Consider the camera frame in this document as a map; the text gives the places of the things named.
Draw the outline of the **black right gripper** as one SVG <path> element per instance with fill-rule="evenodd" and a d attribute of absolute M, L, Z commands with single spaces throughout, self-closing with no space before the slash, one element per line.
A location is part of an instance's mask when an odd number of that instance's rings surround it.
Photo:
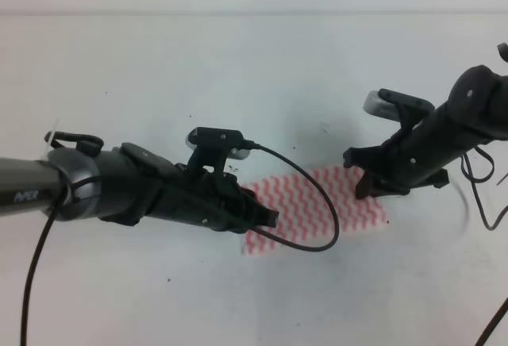
<path fill-rule="evenodd" d="M 413 189 L 448 185 L 442 155 L 428 138 L 390 138 L 368 148 L 349 148 L 343 154 L 344 167 L 364 171 L 356 184 L 356 199 L 405 196 Z"/>

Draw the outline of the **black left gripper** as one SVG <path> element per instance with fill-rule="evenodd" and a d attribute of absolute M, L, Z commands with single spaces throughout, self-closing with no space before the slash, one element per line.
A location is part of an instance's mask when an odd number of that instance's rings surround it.
<path fill-rule="evenodd" d="M 233 175 L 188 171 L 178 163 L 150 206 L 150 216 L 216 232 L 246 233 L 252 226 L 275 228 L 279 211 L 263 206 Z"/>

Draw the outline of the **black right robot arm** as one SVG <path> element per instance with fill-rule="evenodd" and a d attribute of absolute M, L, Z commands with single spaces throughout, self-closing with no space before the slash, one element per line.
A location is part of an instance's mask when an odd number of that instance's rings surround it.
<path fill-rule="evenodd" d="M 481 144 L 507 138 L 507 78 L 483 65 L 466 70 L 443 104 L 393 90 L 370 92 L 364 111 L 398 122 L 381 145 L 349 148 L 344 167 L 364 174 L 355 196 L 404 196 L 415 188 L 449 183 L 445 166 Z"/>

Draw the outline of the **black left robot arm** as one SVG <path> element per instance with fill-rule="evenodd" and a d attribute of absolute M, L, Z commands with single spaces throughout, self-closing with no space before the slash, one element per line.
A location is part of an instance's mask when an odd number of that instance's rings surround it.
<path fill-rule="evenodd" d="M 243 234 L 256 226 L 274 228 L 279 213 L 224 170 L 228 159 L 249 154 L 241 132 L 196 128 L 186 138 L 192 155 L 173 164 L 138 145 L 110 151 L 96 136 L 55 132 L 45 140 L 43 160 L 1 160 L 1 213 L 56 207 L 60 221 L 98 218 L 134 226 L 143 217 Z"/>

